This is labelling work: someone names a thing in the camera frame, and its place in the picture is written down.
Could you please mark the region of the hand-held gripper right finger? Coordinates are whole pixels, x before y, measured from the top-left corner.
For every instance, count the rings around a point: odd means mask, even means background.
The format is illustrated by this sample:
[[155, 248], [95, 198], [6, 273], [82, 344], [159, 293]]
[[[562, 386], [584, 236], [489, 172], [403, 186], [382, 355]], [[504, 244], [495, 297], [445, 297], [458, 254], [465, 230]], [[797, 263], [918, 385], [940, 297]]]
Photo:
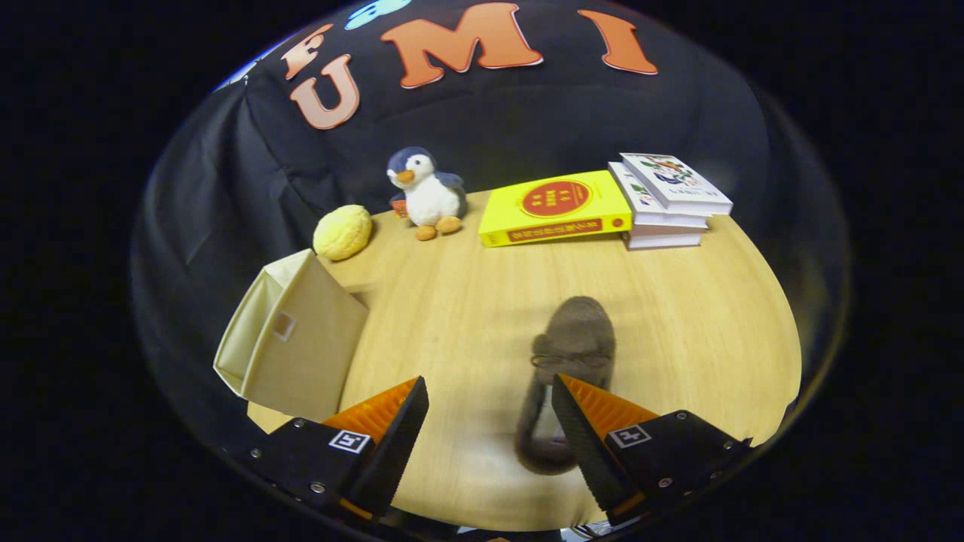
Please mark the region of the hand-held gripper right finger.
[[552, 408], [598, 507], [613, 525], [653, 520], [716, 487], [751, 452], [688, 410], [658, 415], [554, 375]]

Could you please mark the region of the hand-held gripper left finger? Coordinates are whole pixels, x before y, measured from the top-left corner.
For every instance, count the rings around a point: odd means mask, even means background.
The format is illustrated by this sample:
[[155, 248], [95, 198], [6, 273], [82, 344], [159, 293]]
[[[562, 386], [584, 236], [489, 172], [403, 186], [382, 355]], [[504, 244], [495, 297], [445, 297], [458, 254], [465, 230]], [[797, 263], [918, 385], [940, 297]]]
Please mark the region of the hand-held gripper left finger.
[[326, 421], [293, 418], [252, 446], [252, 473], [324, 515], [374, 522], [392, 504], [428, 410], [419, 375]]

